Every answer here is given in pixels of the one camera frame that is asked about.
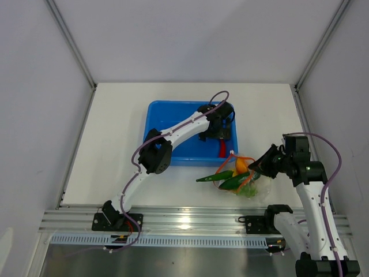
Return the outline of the red chili pepper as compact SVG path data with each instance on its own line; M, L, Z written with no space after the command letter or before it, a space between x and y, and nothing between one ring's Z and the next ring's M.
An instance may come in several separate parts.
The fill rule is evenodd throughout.
M225 140L220 139L219 158L225 159L226 157L227 157L227 146Z

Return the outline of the orange red mango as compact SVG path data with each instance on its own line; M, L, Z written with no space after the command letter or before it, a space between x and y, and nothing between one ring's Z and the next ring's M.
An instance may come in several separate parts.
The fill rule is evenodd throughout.
M242 158L237 158L236 159L235 168L236 168L236 172L238 174L244 174L244 173L248 172L248 165L246 163L246 160L242 159Z

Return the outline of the green grape bunch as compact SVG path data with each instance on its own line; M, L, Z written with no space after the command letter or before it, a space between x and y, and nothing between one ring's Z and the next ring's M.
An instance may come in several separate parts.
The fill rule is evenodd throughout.
M253 184L248 184L240 188L236 193L238 196L244 196L247 198L253 198L258 194L257 187Z

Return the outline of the dark green cucumber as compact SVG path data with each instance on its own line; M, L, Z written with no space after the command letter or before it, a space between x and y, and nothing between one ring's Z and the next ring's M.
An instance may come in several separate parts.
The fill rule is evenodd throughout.
M219 185L222 190L237 190L242 184L256 181L261 175L256 172L246 172L225 180Z

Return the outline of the clear zip top bag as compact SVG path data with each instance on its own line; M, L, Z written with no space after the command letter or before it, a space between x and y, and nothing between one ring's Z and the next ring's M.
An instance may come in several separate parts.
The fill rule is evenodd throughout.
M213 185L220 191L243 197L255 203L266 200L272 189L272 179L250 170L248 166L254 158L230 151L229 157L217 169L216 175L223 175L231 171L232 175L226 179L214 180Z

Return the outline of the green chili pepper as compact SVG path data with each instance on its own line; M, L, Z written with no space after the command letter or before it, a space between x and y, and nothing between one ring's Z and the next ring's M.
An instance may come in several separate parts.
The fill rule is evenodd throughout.
M196 179L196 182L215 182L215 181L222 181L233 177L234 172L232 170L226 170L219 173L215 173L213 175L209 175L206 177L202 177Z

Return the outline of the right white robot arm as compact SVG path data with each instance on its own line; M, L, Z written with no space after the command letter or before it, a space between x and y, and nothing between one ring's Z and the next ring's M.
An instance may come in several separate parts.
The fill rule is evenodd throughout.
M330 205L328 188L335 175L327 177L320 161L311 160L307 132L283 135L281 146L271 147L248 168L276 178L283 173L292 181L302 202L308 232L305 233L288 205L269 205L263 226L279 232L296 257L297 276L358 276L360 265L351 260L341 242Z

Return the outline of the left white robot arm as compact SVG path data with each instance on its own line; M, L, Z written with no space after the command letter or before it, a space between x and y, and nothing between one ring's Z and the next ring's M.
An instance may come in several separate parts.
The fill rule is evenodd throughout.
M144 142L133 153L131 162L137 167L132 178L112 199L106 201L95 214L92 230L127 231L129 226L138 231L137 215L130 215L132 201L139 186L154 175L163 173L171 164L176 147L197 136L200 144L208 140L228 140L235 111L223 100L219 104L201 105L191 116L164 129L151 129Z

